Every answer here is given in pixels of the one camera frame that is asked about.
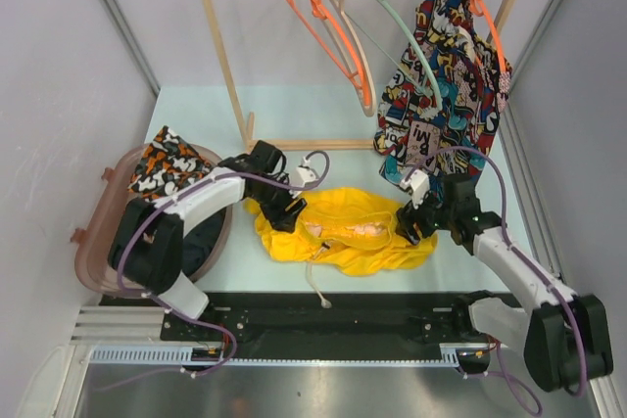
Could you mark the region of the yellow shorts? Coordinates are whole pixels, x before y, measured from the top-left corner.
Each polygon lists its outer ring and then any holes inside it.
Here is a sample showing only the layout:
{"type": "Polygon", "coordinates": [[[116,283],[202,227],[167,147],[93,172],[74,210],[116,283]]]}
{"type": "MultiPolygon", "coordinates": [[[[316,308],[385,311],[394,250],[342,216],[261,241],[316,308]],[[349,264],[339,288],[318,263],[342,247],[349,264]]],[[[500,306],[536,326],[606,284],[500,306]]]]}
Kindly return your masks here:
{"type": "Polygon", "coordinates": [[[336,188],[303,194],[307,206],[295,231],[273,229],[258,203],[245,210],[270,258],[279,262],[332,265],[348,276],[369,276],[382,270],[415,269],[436,250],[432,235],[414,245],[397,233],[401,204],[357,188],[336,188]]]}

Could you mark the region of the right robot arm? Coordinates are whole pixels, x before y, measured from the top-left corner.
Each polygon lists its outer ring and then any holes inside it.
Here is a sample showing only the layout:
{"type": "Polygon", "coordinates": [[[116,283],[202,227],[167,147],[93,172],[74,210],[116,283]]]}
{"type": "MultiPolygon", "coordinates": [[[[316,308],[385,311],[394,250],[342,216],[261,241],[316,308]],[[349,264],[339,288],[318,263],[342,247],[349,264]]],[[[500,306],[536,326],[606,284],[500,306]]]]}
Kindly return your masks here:
{"type": "Polygon", "coordinates": [[[595,295],[580,295],[529,258],[511,240],[502,219],[481,208],[470,179],[444,179],[445,198],[429,192],[417,170],[400,186],[410,201],[397,212],[398,231],[412,243],[439,230],[489,267],[518,302],[510,307],[486,292],[462,296],[452,316],[464,341],[487,334],[518,353],[536,385],[545,392],[573,390],[614,370],[606,311],[595,295]]]}

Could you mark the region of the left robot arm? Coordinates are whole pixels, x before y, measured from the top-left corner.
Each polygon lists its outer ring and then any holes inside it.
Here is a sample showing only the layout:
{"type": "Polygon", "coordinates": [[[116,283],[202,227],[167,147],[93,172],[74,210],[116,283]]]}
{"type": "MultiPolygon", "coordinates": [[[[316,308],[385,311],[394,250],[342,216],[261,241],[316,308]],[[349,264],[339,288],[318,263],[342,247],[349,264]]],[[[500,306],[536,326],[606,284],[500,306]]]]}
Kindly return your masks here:
{"type": "Polygon", "coordinates": [[[183,314],[182,327],[193,338],[208,338],[217,317],[208,296],[183,272],[184,239],[199,224],[222,209],[252,199],[272,228],[292,233],[306,207],[300,197],[318,175],[303,158],[291,173],[274,174],[284,154],[258,142],[249,154],[224,159],[191,186],[156,202],[127,203],[111,245],[108,263],[123,281],[183,314]]]}

